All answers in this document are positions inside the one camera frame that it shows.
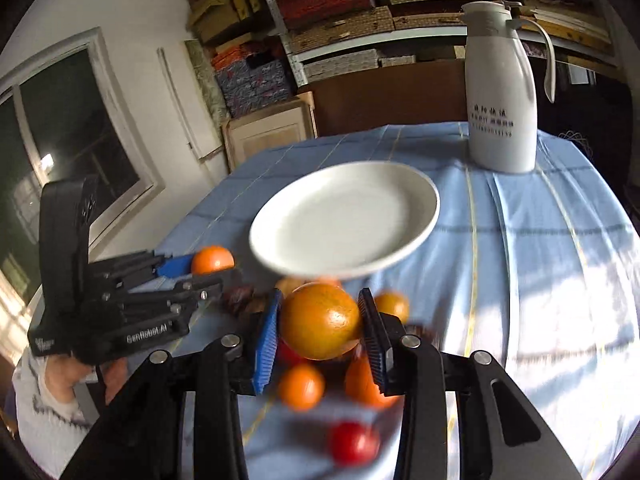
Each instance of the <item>window pane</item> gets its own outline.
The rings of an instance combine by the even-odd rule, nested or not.
[[[0,139],[0,270],[5,278],[0,276],[0,306],[14,313],[20,303],[16,293],[28,303],[40,286],[40,185],[22,144],[12,97],[0,105]]]
[[[86,50],[38,72],[20,90],[51,180],[96,174],[98,214],[138,181],[102,102]]]

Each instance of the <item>plaid tablecloth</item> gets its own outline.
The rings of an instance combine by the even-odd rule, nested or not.
[[[607,184],[567,140],[540,132],[536,170],[522,175],[473,165],[466,123],[385,126],[269,150],[213,189],[159,250],[185,254],[222,245],[247,279],[273,286],[278,277],[258,264],[248,246],[256,213],[301,176],[355,160],[416,167],[433,179],[442,204],[433,233],[418,250],[387,270],[344,283],[345,289],[353,295],[363,286],[374,293],[400,290],[411,299],[411,322],[433,326],[442,350],[491,352],[583,478],[599,478],[640,418],[640,241]],[[191,334],[170,347],[175,354],[200,350],[230,330],[232,321],[200,310],[192,325]],[[274,401],[273,390],[272,383],[266,395],[239,401],[252,480],[392,478],[401,403],[375,413],[356,407],[338,387],[300,415]],[[457,478],[456,416],[452,403],[449,408],[449,477]],[[340,469],[332,463],[326,428],[343,418],[379,428],[383,447],[370,466]]]

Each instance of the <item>plate rim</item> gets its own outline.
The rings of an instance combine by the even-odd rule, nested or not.
[[[334,170],[335,168],[340,168],[340,167],[344,167],[344,166],[380,166],[380,165],[393,165],[393,166],[399,166],[399,167],[403,167],[405,169],[409,169],[410,171],[412,171],[413,173],[417,173],[420,177],[422,177],[425,181],[427,181],[428,184],[430,184],[431,188],[433,189],[434,193],[435,193],[435,197],[436,197],[436,209],[435,212],[433,214],[433,218],[431,218],[430,222],[428,223],[428,225],[423,229],[423,231],[420,232],[420,234],[418,234],[415,238],[413,238],[411,241],[409,241],[408,243],[406,243],[404,246],[402,246],[401,248],[399,248],[398,250],[395,250],[393,252],[391,252],[390,254],[387,254],[386,256],[383,256],[382,258],[377,258],[372,262],[360,265],[360,266],[356,266],[356,267],[347,267],[347,268],[343,268],[340,269],[340,271],[338,272],[333,272],[333,273],[325,273],[327,275],[331,275],[332,278],[338,279],[338,280],[351,280],[351,279],[355,279],[355,278],[361,278],[363,276],[368,276],[374,272],[377,272],[379,270],[383,270],[386,269],[387,267],[390,267],[393,264],[398,263],[400,260],[403,260],[405,257],[407,257],[409,254],[413,253],[431,234],[431,232],[433,231],[433,228],[436,225],[436,222],[438,221],[438,218],[440,217],[440,193],[438,192],[438,187],[435,185],[434,181],[427,175],[425,174],[423,171],[418,170],[417,168],[414,168],[413,166],[409,165],[409,164],[403,164],[402,162],[393,162],[393,161],[388,161],[388,160],[355,160],[353,162],[344,162],[341,164],[335,164],[333,166],[329,166],[327,168],[322,168],[322,170],[317,170],[317,171],[312,171],[311,173],[307,173],[306,175],[303,175],[299,178],[297,178],[296,180],[294,180],[293,182],[291,182],[290,184],[287,184],[285,187],[283,187],[281,190],[279,190],[276,194],[274,194],[269,200],[267,200],[267,202],[260,208],[260,210],[256,213],[253,221],[251,222],[251,227],[249,228],[249,247],[251,249],[252,254],[254,255],[254,257],[256,258],[256,260],[258,260],[258,262],[260,262],[260,264],[262,264],[263,266],[265,266],[267,269],[272,270],[273,272],[276,272],[280,275],[283,276],[295,276],[298,278],[317,278],[318,276],[316,275],[310,275],[310,274],[305,274],[300,273],[300,272],[292,272],[291,269],[287,269],[286,267],[283,267],[279,264],[274,263],[272,260],[267,260],[266,258],[263,258],[262,255],[260,254],[260,251],[256,250],[255,247],[255,243],[254,243],[254,237],[255,237],[255,223],[258,219],[258,216],[260,216],[260,213],[269,205],[269,203],[274,200],[280,193],[284,192],[284,190],[286,190],[289,186],[293,186],[293,184],[297,183],[298,181],[310,177],[312,175],[316,175],[318,173],[322,173],[328,170]]]

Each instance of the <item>white plate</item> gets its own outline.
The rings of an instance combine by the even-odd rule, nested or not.
[[[431,179],[394,162],[351,162],[308,174],[256,215],[249,245],[285,276],[365,276],[413,252],[438,219]]]

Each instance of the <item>window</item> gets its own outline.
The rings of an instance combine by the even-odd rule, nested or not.
[[[98,176],[93,244],[140,197],[161,189],[138,147],[98,29],[50,47],[0,80],[0,139],[0,352],[16,362],[40,286],[42,186]]]

